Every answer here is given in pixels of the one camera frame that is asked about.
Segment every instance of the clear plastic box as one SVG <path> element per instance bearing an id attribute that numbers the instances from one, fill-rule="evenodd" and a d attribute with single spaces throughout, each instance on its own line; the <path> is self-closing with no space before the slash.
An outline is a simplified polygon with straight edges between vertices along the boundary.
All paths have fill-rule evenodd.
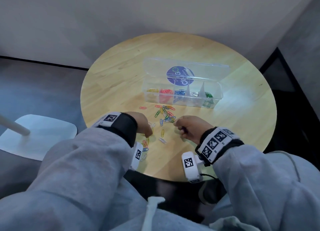
<path id="1" fill-rule="evenodd" d="M 146 102 L 206 108 L 223 98 L 219 81 L 230 73 L 228 65 L 162 58 L 144 59 L 143 68 Z"/>

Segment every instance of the black cable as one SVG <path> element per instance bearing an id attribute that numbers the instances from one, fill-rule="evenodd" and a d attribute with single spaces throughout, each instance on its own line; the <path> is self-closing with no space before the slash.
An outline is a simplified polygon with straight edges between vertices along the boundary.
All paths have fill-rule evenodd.
<path id="1" fill-rule="evenodd" d="M 209 176 L 209 177 L 211 177 L 211 178 L 213 178 L 213 179 L 217 179 L 216 177 L 213 177 L 212 175 L 207 175 L 207 174 L 200 174 L 201 176 Z"/>

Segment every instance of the round wooden table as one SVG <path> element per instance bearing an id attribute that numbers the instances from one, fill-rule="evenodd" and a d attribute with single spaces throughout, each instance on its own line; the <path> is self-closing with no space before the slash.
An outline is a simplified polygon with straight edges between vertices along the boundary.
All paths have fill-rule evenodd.
<path id="1" fill-rule="evenodd" d="M 169 181 L 187 181 L 181 155 L 196 147 L 182 140 L 172 123 L 161 127 L 160 118 L 155 118 L 156 104 L 145 102 L 142 61 L 148 57 L 229 65 L 231 73 L 221 81 L 224 97 L 214 109 L 174 105 L 176 110 L 172 112 L 177 118 L 195 115 L 214 126 L 227 127 L 245 144 L 264 151 L 275 129 L 277 108 L 270 86 L 257 68 L 236 51 L 204 37 L 183 33 L 147 34 L 103 53 L 90 67 L 81 89 L 81 110 L 88 127 L 110 111 L 142 112 L 149 122 L 156 122 L 139 172 Z M 167 144 L 158 140 L 162 129 Z M 144 139 L 137 134 L 137 141 Z M 201 169 L 202 173 L 215 176 L 212 166 Z"/>

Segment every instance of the sweatshirt sleeve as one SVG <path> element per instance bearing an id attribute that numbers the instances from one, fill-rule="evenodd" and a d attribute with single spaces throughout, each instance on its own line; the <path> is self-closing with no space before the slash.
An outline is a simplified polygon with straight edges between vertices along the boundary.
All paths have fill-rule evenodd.
<path id="1" fill-rule="evenodd" d="M 320 230 L 319 199 L 254 146 L 230 148 L 213 168 L 241 222 L 260 230 Z"/>
<path id="2" fill-rule="evenodd" d="M 133 150 L 118 135 L 88 128 L 46 154 L 30 187 L 0 200 L 3 230 L 98 230 Z"/>

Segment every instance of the white paper clip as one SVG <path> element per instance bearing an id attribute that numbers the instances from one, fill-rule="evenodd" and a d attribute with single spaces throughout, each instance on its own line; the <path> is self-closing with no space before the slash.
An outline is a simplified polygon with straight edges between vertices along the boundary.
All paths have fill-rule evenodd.
<path id="1" fill-rule="evenodd" d="M 164 144 L 167 144 L 166 140 L 164 140 L 162 137 L 159 137 L 159 140 L 160 140 L 161 142 L 163 142 Z"/>
<path id="2" fill-rule="evenodd" d="M 140 158 L 140 161 L 142 162 L 142 161 L 144 161 L 144 159 L 146 158 L 146 154 L 145 155 L 143 155 L 141 158 Z"/>

